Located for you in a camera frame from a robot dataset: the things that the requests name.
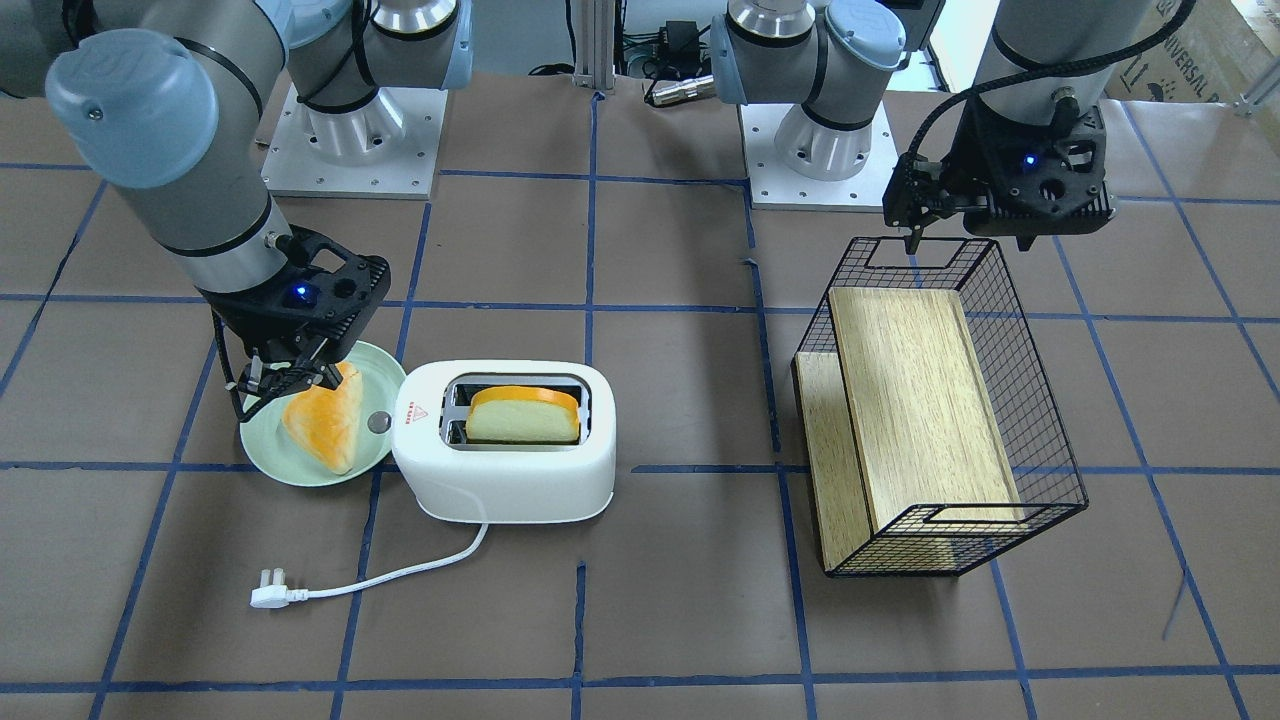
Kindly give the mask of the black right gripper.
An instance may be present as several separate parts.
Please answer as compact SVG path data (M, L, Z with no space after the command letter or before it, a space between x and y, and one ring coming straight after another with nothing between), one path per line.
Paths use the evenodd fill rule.
M374 290L252 290L205 299L238 421L307 388L337 389L343 380L337 364L376 310Z

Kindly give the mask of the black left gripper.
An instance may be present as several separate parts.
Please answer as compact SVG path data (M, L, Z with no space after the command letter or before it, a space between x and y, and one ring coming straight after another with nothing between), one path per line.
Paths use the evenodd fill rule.
M956 214L986 211L986 187L961 178L947 184L942 161L928 161L916 152L899 156L882 197L883 223L908 232L905 252L915 258L928 225Z

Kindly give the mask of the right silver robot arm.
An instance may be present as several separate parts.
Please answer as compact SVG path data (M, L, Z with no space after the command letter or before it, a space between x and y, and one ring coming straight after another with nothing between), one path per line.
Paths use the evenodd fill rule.
M338 368L390 265L289 223L250 141L282 72L333 165L404 143L392 88L472 73L467 1L5 1L3 95L45 97L209 302L239 421Z

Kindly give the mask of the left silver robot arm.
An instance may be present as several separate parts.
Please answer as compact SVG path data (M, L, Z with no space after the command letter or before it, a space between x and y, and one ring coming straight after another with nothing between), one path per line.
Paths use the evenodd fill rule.
M900 155L884 224L910 231L961 215L978 237L1089 234L1114 218L1098 100L1112 68L1172 36L1181 1L1137 38L1147 1L1001 1L975 82L942 101ZM716 91L733 105L786 104L776 146L822 181L861 169L870 124L909 50L908 28L878 1L731 1L710 26Z

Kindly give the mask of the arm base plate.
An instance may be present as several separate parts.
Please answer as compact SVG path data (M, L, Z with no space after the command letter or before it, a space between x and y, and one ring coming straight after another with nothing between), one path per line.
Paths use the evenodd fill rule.
M324 114L289 88L262 165L278 197L428 200L449 95L380 88L370 104Z
M739 114L754 208L882 213L899 159L884 106L855 131L820 126L797 104L742 105Z

